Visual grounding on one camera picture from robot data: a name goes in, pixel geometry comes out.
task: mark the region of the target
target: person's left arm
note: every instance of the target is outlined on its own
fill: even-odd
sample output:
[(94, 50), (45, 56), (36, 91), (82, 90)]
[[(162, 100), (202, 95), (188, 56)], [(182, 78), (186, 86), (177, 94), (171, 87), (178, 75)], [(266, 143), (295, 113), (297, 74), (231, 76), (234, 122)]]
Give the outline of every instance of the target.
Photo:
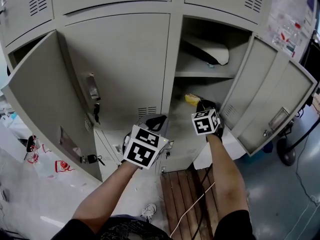
[(110, 218), (130, 179), (139, 167), (125, 161), (76, 209), (72, 219), (85, 223), (95, 234)]

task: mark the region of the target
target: person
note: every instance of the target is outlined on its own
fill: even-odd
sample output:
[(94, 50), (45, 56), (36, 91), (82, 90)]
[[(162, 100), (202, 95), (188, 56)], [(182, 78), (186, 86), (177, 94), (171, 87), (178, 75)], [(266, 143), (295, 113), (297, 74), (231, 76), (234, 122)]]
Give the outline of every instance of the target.
[[(222, 131), (207, 135), (212, 153), (218, 225), (214, 240), (254, 240), (244, 180), (222, 144)], [(169, 236), (151, 224), (156, 206), (149, 204), (140, 217), (112, 213), (130, 179), (139, 167), (125, 161), (76, 209), (72, 219), (53, 240), (169, 240)]]

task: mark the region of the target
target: black sleeve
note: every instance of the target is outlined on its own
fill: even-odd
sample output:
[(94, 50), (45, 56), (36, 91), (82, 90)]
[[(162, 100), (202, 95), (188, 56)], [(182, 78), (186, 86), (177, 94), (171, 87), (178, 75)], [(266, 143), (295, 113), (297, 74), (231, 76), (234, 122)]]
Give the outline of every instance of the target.
[(252, 232), (250, 216), (247, 210), (234, 211), (219, 221), (213, 240), (221, 239), (256, 239)]
[(70, 220), (51, 240), (95, 239), (94, 232), (82, 221)]

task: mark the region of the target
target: white sneaker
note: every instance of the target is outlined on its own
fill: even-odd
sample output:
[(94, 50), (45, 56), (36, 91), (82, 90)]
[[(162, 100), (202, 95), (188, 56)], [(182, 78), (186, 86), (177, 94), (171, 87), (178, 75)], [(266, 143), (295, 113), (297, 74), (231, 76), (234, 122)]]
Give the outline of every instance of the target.
[(154, 203), (150, 203), (146, 206), (146, 208), (142, 210), (142, 213), (140, 216), (146, 218), (147, 221), (151, 223), (152, 215), (155, 214), (156, 210), (157, 210), (156, 205)]

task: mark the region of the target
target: person's right arm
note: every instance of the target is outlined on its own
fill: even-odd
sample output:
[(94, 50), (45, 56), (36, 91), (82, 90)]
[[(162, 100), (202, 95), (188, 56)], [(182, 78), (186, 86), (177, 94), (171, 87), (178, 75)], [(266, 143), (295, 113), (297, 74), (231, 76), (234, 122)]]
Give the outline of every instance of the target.
[(217, 136), (208, 135), (207, 140), (212, 154), (219, 221), (232, 212), (249, 211), (245, 182), (236, 164)]

